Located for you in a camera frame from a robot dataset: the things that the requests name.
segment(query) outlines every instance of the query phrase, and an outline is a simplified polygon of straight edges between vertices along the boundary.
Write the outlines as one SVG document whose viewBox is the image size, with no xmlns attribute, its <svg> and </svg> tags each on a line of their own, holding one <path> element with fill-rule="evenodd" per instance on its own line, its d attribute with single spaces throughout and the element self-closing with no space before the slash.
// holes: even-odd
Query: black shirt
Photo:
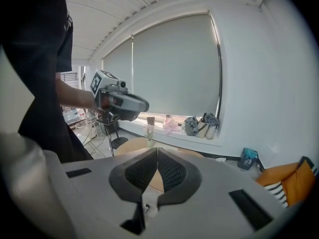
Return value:
<svg viewBox="0 0 319 239">
<path fill-rule="evenodd" d="M 66 0 L 13 0 L 1 42 L 13 68 L 34 95 L 19 133 L 54 151 L 60 161 L 92 159 L 65 123 L 56 72 L 71 71 L 73 23 Z"/>
</svg>

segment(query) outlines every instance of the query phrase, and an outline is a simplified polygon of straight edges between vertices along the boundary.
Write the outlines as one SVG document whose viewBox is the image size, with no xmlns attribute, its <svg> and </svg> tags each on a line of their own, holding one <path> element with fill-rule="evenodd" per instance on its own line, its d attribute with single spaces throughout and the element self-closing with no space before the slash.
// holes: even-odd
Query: wall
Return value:
<svg viewBox="0 0 319 239">
<path fill-rule="evenodd" d="M 216 139 L 187 147 L 229 156 L 240 156 L 243 147 L 253 148 L 266 168 L 297 162 L 302 155 L 318 162 L 317 47 L 288 0 L 265 0 L 261 8 L 247 1 L 153 4 L 120 26 L 104 52 L 93 57 L 91 67 L 98 68 L 102 56 L 143 27 L 210 10 L 223 59 L 221 127 Z"/>
<path fill-rule="evenodd" d="M 298 161 L 302 155 L 319 164 L 319 50 L 309 27 L 289 0 L 264 0 L 277 50 L 277 103 L 268 145 L 278 155 L 270 165 Z"/>
</svg>

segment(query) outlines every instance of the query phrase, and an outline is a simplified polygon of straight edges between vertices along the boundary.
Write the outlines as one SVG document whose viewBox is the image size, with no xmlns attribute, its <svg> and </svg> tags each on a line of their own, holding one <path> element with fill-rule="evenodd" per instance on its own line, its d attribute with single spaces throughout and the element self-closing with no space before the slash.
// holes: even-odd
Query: floor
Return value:
<svg viewBox="0 0 319 239">
<path fill-rule="evenodd" d="M 88 150 L 89 153 L 92 153 L 92 157 L 94 159 L 100 159 L 105 157 L 112 157 L 111 149 L 109 145 L 108 137 L 101 131 L 100 126 L 96 126 L 96 130 L 99 137 L 95 137 L 91 140 L 91 143 L 94 145 L 85 145 L 85 148 Z M 136 138 L 136 136 L 126 133 L 122 130 L 119 130 L 119 137 L 126 137 L 128 140 Z M 112 140 L 116 138 L 116 134 L 111 134 Z M 244 173 L 246 176 L 251 177 L 252 179 L 257 179 L 260 175 L 260 171 L 256 165 L 250 168 L 250 170 L 243 170 L 237 167 L 237 161 L 232 160 L 225 160 L 225 164 L 231 166 L 233 169 L 239 170 Z M 149 221 L 156 216 L 158 213 L 157 209 L 157 199 L 159 195 L 163 194 L 163 192 L 148 186 L 145 192 L 142 195 L 143 203 L 149 204 L 149 210 L 144 214 L 146 226 L 148 225 Z"/>
<path fill-rule="evenodd" d="M 91 140 L 91 144 L 87 144 L 84 147 L 87 151 L 92 155 L 94 159 L 100 159 L 105 157 L 112 157 L 110 144 L 109 144 L 109 137 L 105 135 L 101 127 L 98 125 L 96 126 L 96 131 L 99 137 L 95 137 Z M 119 130 L 119 137 L 126 137 L 128 140 L 136 138 L 136 136 L 126 133 L 122 130 Z M 116 134 L 111 134 L 112 140 L 116 139 Z"/>
</svg>

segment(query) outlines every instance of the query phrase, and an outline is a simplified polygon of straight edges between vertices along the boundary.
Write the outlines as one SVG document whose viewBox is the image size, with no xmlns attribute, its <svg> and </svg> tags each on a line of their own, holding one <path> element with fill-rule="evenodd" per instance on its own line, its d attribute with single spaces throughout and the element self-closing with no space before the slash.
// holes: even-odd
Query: round wooden table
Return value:
<svg viewBox="0 0 319 239">
<path fill-rule="evenodd" d="M 157 143 L 156 141 L 152 140 L 152 146 L 156 145 L 156 143 Z M 165 144 L 165 145 L 167 146 L 168 149 L 170 147 L 173 147 L 174 149 L 177 148 L 178 151 L 181 151 L 185 154 L 191 154 L 191 155 L 194 155 L 197 157 L 203 157 L 202 155 L 200 155 L 199 153 L 197 153 L 196 151 L 193 151 L 193 150 L 178 148 L 178 147 L 174 147 L 174 146 L 167 145 L 167 144 Z M 136 151 L 136 150 L 143 149 L 143 148 L 147 148 L 147 139 L 145 137 L 134 138 L 132 140 L 125 142 L 120 147 L 118 147 L 117 151 L 116 151 L 116 155 L 130 153 L 132 151 Z M 154 174 L 154 177 L 151 180 L 149 185 L 157 190 L 164 192 L 163 181 L 161 179 L 160 172 L 158 170 Z"/>
</svg>

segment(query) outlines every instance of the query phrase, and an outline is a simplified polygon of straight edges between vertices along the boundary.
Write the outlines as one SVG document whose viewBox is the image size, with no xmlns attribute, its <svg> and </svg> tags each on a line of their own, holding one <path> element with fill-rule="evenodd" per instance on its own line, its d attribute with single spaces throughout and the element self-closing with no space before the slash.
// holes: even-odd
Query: window sill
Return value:
<svg viewBox="0 0 319 239">
<path fill-rule="evenodd" d="M 119 127 L 127 131 L 133 132 L 135 134 L 144 136 L 144 125 L 146 124 L 145 119 L 136 119 L 135 121 L 119 121 Z M 189 136 L 185 133 L 171 132 L 167 134 L 162 127 L 162 123 L 155 122 L 155 130 L 153 133 L 153 138 L 156 141 L 160 141 L 166 144 L 170 144 L 180 148 L 186 148 L 194 151 L 206 152 L 211 154 L 216 153 L 216 148 L 221 147 L 221 141 L 217 136 L 212 140 L 207 140 L 206 138 L 198 138 L 195 136 Z"/>
</svg>

